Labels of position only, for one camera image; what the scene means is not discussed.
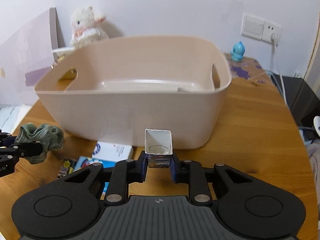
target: white wall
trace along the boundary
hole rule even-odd
[[[57,8],[63,39],[71,38],[69,17],[77,7],[92,5],[107,15],[110,36],[139,34],[195,35],[223,51],[242,40],[246,56],[273,70],[271,45],[240,35],[242,14],[281,24],[277,57],[283,74],[305,73],[316,38],[320,0],[0,0],[0,44],[28,20]]]

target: metal pin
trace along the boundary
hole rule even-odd
[[[208,195],[205,194],[199,194],[195,196],[195,201],[197,202],[208,202],[210,200],[210,197]]]
[[[122,197],[119,194],[111,194],[106,198],[109,202],[119,202],[121,199]]]

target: blue dinosaur toy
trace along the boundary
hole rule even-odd
[[[242,41],[236,43],[230,51],[231,59],[237,62],[242,61],[245,47]]]

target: wood grain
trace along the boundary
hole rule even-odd
[[[57,125],[40,101],[21,124],[27,122]],[[7,240],[19,238],[10,215],[17,198],[54,180],[63,158],[90,156],[94,146],[94,141],[65,133],[61,151],[48,153],[47,159],[37,165],[22,159],[14,174],[0,179],[0,231]],[[141,150],[135,149],[135,159]],[[309,160],[290,111],[274,86],[234,79],[207,144],[176,153],[180,159],[196,160],[205,167],[226,163],[294,193],[307,210],[298,237],[317,239],[318,209]],[[133,183],[129,190],[132,195],[188,194],[186,185],[172,183],[168,169],[148,169],[146,182]]]

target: beige storage basket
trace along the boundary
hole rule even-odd
[[[73,69],[76,78],[63,87],[61,77]],[[192,149],[210,138],[230,82],[228,62],[212,42],[121,37],[77,50],[35,91],[74,135],[144,146],[146,128],[170,130],[173,148]]]

